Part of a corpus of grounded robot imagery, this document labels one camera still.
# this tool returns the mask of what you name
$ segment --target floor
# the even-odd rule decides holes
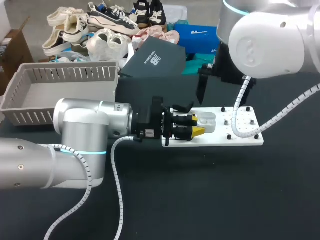
[[[130,10],[135,1],[112,0],[110,2]],[[74,7],[86,10],[88,2],[88,0],[68,0],[66,5],[66,0],[6,0],[5,7],[13,29],[18,29],[25,19],[30,16],[23,33],[34,60],[38,61],[46,58],[42,45],[52,32],[52,28],[47,23],[47,16],[56,11],[58,7]],[[222,0],[162,0],[162,3],[186,6],[188,20],[192,25],[216,26],[219,22]]]

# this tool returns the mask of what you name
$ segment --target white spiral cable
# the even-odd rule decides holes
[[[73,214],[75,211],[77,211],[79,208],[82,207],[82,205],[87,201],[91,189],[92,189],[92,175],[91,175],[91,171],[89,168],[88,163],[86,162],[86,160],[84,159],[84,157],[78,153],[76,150],[74,150],[71,147],[65,146],[65,145],[61,145],[61,144],[50,144],[50,145],[41,145],[43,147],[53,147],[55,149],[63,149],[66,151],[69,151],[71,154],[73,154],[77,159],[79,159],[79,161],[82,163],[85,171],[86,171],[86,176],[87,176],[87,187],[86,187],[86,191],[85,194],[83,196],[83,198],[81,199],[81,201],[74,206],[71,210],[69,210],[68,212],[66,212],[65,214],[63,214],[61,217],[59,217],[49,228],[49,230],[46,232],[44,240],[49,240],[49,237],[51,235],[51,233],[53,232],[53,230],[56,228],[56,226],[61,223],[64,219],[66,219],[67,217],[69,217],[71,214]]]
[[[124,201],[122,198],[122,193],[121,193],[121,186],[120,186],[120,181],[117,173],[117,168],[116,168],[116,162],[115,162],[115,150],[116,147],[118,146],[119,143],[123,141],[133,141],[134,137],[133,136],[125,136],[122,138],[119,138],[115,143],[113,144],[111,148],[111,164],[112,164],[112,170],[114,174],[114,179],[115,179],[115,184],[116,184],[116,189],[118,191],[118,196],[119,196],[119,208],[120,208],[120,219],[119,219],[119,227],[118,231],[116,232],[116,235],[114,237],[114,240],[119,240],[120,234],[124,225]]]
[[[231,119],[231,127],[233,133],[238,136],[239,138],[250,138],[257,134],[260,134],[270,128],[271,126],[275,125],[277,122],[279,122],[281,119],[283,119],[285,116],[287,116],[293,109],[298,107],[302,102],[310,98],[312,95],[320,91],[320,83],[318,85],[315,85],[314,87],[310,88],[308,91],[306,91],[304,94],[299,96],[297,99],[295,99],[293,102],[291,102],[285,109],[283,109],[278,115],[276,115],[274,118],[269,120],[267,123],[262,125],[261,127],[250,131],[250,132],[240,132],[237,129],[237,114],[240,107],[241,100],[244,96],[244,93],[248,87],[248,84],[250,82],[251,77],[247,77],[243,83],[243,86],[239,92],[239,95],[235,101],[235,105],[233,107],[232,111],[232,119]]]
[[[314,66],[320,73],[320,60],[319,56],[317,54],[317,47],[316,47],[316,40],[315,40],[315,15],[320,7],[320,4],[315,5],[311,8],[309,15],[308,15],[308,24],[307,24],[307,46],[308,50],[310,52],[311,58],[313,60]],[[240,132],[237,129],[237,114],[240,107],[240,103],[242,101],[242,98],[246,92],[246,89],[248,87],[248,84],[251,80],[250,76],[247,76],[245,78],[245,81],[242,85],[242,88],[239,92],[239,95],[235,101],[233,111],[232,111],[232,119],[231,119],[231,127],[233,133],[238,136],[239,138],[250,138],[257,134],[260,134],[279,122],[281,119],[283,119],[285,116],[287,116],[293,109],[295,109],[297,106],[299,106],[301,103],[303,103],[305,100],[310,98],[312,95],[320,91],[320,84],[317,84],[310,88],[308,91],[304,92],[301,96],[296,98],[293,102],[291,102],[285,109],[283,109],[278,115],[276,115],[274,118],[269,120],[267,123],[262,125],[261,127],[250,131],[250,132]]]

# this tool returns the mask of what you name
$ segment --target shoebox lid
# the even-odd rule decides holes
[[[22,32],[29,18],[24,21],[20,29],[12,29],[5,37],[6,39],[11,39],[11,41],[0,57],[0,96],[5,93],[10,80],[17,72],[19,66],[34,62]]]
[[[216,54],[220,40],[217,27],[175,24],[174,30],[180,34],[179,46],[185,48],[187,54]]]
[[[181,75],[185,67],[184,47],[150,36],[120,75],[134,78],[176,76]]]

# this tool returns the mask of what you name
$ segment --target gray shoebox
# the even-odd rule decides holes
[[[166,77],[181,75],[186,68],[186,49],[155,37],[148,37],[121,70],[125,77]]]

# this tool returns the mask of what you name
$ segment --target black mat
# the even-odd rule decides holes
[[[319,80],[308,74],[260,80],[247,106],[255,108],[262,124]],[[187,105],[197,103],[196,87],[196,76],[127,78],[119,81],[116,100],[139,107],[161,95],[168,106]],[[202,106],[233,106],[240,88],[211,78]],[[318,240],[319,103],[320,94],[307,100],[266,131],[260,147],[165,149],[160,141],[122,143],[116,151],[124,199],[120,239]],[[0,137],[61,141],[52,127],[13,127],[7,121]],[[69,189],[0,191],[0,239],[43,239],[83,194],[84,190]],[[113,240],[118,222],[118,195],[108,157],[103,184],[50,239]]]

